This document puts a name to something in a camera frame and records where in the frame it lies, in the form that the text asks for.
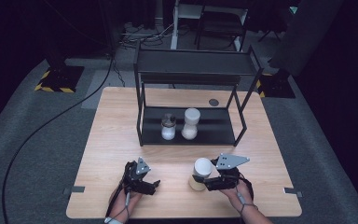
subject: gray carpet floor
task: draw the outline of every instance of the gray carpet floor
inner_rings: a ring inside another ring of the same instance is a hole
[[[262,34],[248,34],[259,57],[267,61],[279,45],[274,35],[262,42]],[[193,49],[194,34],[181,30],[179,49]],[[205,49],[222,49],[228,42],[205,40]],[[169,37],[160,46],[168,48]],[[134,86],[134,49],[119,49],[116,66],[126,87]],[[67,65],[85,66],[75,93],[34,91],[48,64],[42,62],[22,81],[0,115],[0,223],[3,223],[1,191],[13,155],[33,131],[51,118],[94,92],[109,67],[106,59],[73,58]],[[266,73],[274,69],[266,68]],[[317,120],[296,83],[289,78],[295,99],[262,98],[268,119],[279,144],[288,173],[297,191],[303,213],[300,217],[271,217],[274,223],[358,223],[358,195],[340,166]],[[104,86],[122,86],[111,71]],[[102,223],[101,219],[70,219],[65,210],[74,185],[101,92],[75,106],[35,133],[21,148],[7,181],[9,223]],[[228,220],[130,220],[130,223],[238,223]]]

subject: black chair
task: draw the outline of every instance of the black chair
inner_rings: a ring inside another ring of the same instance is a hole
[[[248,7],[248,0],[204,0],[200,15],[199,27],[196,33],[194,44],[200,49],[200,40],[204,35],[209,36],[228,36],[232,37],[230,46],[239,37],[241,39],[242,50],[243,41],[246,35],[246,29],[241,22],[241,16],[229,12],[235,8],[238,11],[245,10]]]

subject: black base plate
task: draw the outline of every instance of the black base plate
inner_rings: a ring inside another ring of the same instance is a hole
[[[75,92],[83,70],[84,67],[82,66],[65,66],[60,70],[49,68],[40,79],[35,90]]]
[[[263,75],[257,82],[258,93],[261,97],[296,98],[289,82],[272,83],[273,76]]]

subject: human hand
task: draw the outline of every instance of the human hand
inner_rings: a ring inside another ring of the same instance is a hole
[[[242,209],[242,202],[240,198],[238,197],[238,193],[241,194],[243,199],[245,200],[245,203],[253,204],[253,199],[251,196],[251,192],[248,188],[248,186],[243,182],[242,180],[239,181],[239,184],[234,189],[220,189],[220,192],[224,193],[229,201],[231,202],[231,205],[240,212]]]
[[[125,223],[130,218],[135,205],[139,202],[139,200],[141,200],[142,196],[143,194],[141,193],[130,191],[130,200],[126,207],[127,195],[122,189],[113,204],[112,211],[109,216],[121,223]]]

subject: jar lid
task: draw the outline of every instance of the jar lid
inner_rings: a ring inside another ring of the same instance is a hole
[[[167,128],[171,128],[176,125],[176,117],[173,114],[165,114],[162,117],[161,125]]]
[[[196,108],[189,108],[185,111],[185,123],[198,124],[200,120],[200,111]]]

